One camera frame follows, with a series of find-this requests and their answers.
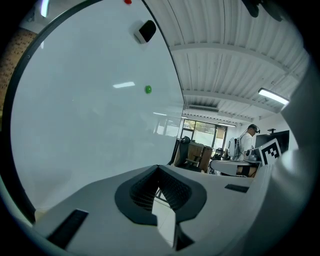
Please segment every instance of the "person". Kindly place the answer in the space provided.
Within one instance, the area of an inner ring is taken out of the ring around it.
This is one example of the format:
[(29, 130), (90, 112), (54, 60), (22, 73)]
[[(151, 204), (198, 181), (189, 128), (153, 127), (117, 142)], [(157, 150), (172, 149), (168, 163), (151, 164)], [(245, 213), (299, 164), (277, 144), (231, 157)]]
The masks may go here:
[(250, 124), (246, 132), (244, 132), (236, 143), (236, 155), (233, 157), (235, 161), (243, 161), (247, 150), (251, 150), (252, 137), (258, 132), (258, 127), (255, 124)]

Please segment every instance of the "white plastic surface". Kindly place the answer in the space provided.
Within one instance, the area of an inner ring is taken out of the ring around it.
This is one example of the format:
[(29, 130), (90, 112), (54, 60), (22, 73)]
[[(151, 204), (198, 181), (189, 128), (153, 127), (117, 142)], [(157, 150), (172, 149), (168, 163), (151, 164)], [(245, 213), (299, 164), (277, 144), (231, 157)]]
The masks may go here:
[(11, 144), (36, 209), (170, 161), (184, 101), (158, 27), (149, 43), (133, 36), (147, 20), (141, 1), (101, 1), (60, 24), (31, 57), (14, 98)]

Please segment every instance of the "chair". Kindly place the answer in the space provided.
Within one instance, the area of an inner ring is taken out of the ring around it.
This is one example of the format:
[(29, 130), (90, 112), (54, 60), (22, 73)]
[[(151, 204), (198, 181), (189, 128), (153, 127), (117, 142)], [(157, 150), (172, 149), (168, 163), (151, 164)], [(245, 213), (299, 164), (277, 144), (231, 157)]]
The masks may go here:
[(189, 152), (189, 144), (191, 140), (189, 137), (185, 136), (183, 139), (180, 140), (179, 143), (179, 153), (180, 153), (180, 159), (176, 163), (176, 167), (194, 171), (194, 172), (201, 172), (201, 169), (195, 165), (197, 165), (201, 159), (201, 156), (194, 155), (194, 159), (188, 158), (188, 152)]

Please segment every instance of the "wall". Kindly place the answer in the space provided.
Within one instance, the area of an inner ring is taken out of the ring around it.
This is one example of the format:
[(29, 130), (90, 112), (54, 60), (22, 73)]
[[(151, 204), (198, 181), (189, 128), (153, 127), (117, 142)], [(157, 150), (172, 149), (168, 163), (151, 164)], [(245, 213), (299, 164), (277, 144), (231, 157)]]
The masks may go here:
[[(276, 129), (274, 132), (283, 132), (289, 130), (290, 135), (289, 135), (289, 150), (295, 150), (298, 148), (297, 141), (291, 132), (287, 122), (283, 118), (283, 116), (278, 113), (274, 114), (268, 118), (262, 119), (258, 122), (254, 123), (256, 126), (258, 126), (261, 130), (260, 134), (269, 134), (270, 132), (268, 129)], [(256, 136), (252, 138), (252, 145), (254, 146), (256, 144)]]

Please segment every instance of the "ceiling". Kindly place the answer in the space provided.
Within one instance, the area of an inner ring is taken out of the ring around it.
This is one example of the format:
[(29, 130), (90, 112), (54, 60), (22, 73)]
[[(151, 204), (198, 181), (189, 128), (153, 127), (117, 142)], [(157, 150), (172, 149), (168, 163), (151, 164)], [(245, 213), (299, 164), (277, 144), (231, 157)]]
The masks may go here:
[[(39, 33), (82, 0), (51, 0), (46, 18), (40, 15), (41, 2), (35, 5), (33, 19), (29, 14), (21, 27)], [(169, 45), (189, 118), (243, 124), (269, 117), (283, 105), (258, 90), (290, 99), (306, 71), (309, 55), (302, 37), (289, 21), (274, 20), (261, 6), (253, 18), (241, 0), (145, 2)]]

